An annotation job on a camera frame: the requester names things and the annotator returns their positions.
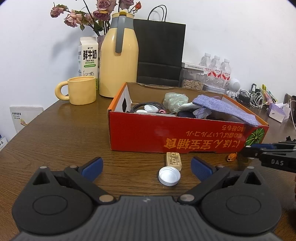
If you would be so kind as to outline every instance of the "bag handle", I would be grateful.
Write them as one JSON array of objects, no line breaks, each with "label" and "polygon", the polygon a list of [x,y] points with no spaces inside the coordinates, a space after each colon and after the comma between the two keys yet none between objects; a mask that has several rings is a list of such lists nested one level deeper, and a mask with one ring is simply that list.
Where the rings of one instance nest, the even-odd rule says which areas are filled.
[{"label": "bag handle", "polygon": [[165,21],[166,21],[166,15],[167,15],[167,13],[168,13],[168,9],[167,9],[167,7],[166,7],[165,5],[163,5],[163,4],[161,4],[161,5],[159,5],[159,6],[155,7],[155,8],[153,8],[153,9],[150,11],[147,20],[149,20],[151,13],[152,13],[156,8],[158,8],[158,7],[160,7],[160,8],[163,10],[163,17],[165,18]]}]

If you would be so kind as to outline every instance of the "blue gripper pad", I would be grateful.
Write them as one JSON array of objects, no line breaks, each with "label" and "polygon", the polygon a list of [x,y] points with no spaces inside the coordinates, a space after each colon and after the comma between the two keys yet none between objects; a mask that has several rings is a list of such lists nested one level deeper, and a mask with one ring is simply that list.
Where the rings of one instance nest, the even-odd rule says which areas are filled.
[{"label": "blue gripper pad", "polygon": [[94,160],[91,164],[85,167],[81,175],[84,176],[87,180],[93,182],[98,175],[100,175],[103,171],[103,159],[99,157],[98,159]]},{"label": "blue gripper pad", "polygon": [[204,160],[194,157],[191,160],[191,171],[192,173],[202,182],[212,175],[216,168],[206,163]]},{"label": "blue gripper pad", "polygon": [[252,144],[251,147],[254,148],[266,148],[266,149],[276,149],[276,146],[272,144]]}]

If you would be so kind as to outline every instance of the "gray thermos handle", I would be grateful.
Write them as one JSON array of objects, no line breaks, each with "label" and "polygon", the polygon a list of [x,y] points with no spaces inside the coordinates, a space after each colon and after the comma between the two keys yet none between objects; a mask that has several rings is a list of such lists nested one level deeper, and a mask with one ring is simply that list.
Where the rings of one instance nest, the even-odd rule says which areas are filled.
[{"label": "gray thermos handle", "polygon": [[121,53],[122,52],[122,45],[123,45],[123,35],[124,35],[124,27],[126,24],[126,16],[119,15],[118,18],[118,27],[116,32],[116,42],[115,42],[115,52]]}]

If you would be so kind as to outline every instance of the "vase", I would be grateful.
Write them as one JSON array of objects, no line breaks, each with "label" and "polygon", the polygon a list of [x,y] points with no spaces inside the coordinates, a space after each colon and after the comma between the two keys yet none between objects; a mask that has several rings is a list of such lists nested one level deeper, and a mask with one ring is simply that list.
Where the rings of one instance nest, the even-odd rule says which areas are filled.
[{"label": "vase", "polygon": [[102,47],[102,43],[103,43],[103,40],[104,40],[105,36],[106,35],[100,35],[100,36],[97,37],[97,41],[98,41],[98,44],[99,44],[99,53],[101,52],[101,47]]}]

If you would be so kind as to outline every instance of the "mug handle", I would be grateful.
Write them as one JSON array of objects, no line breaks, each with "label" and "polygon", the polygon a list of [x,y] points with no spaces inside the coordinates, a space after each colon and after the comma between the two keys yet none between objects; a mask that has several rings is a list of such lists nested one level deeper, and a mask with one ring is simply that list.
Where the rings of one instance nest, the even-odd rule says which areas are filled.
[{"label": "mug handle", "polygon": [[62,87],[67,85],[68,84],[68,81],[63,81],[61,83],[59,83],[55,90],[54,90],[54,93],[56,94],[56,97],[59,98],[60,100],[69,100],[69,96],[65,96],[62,94]]}]

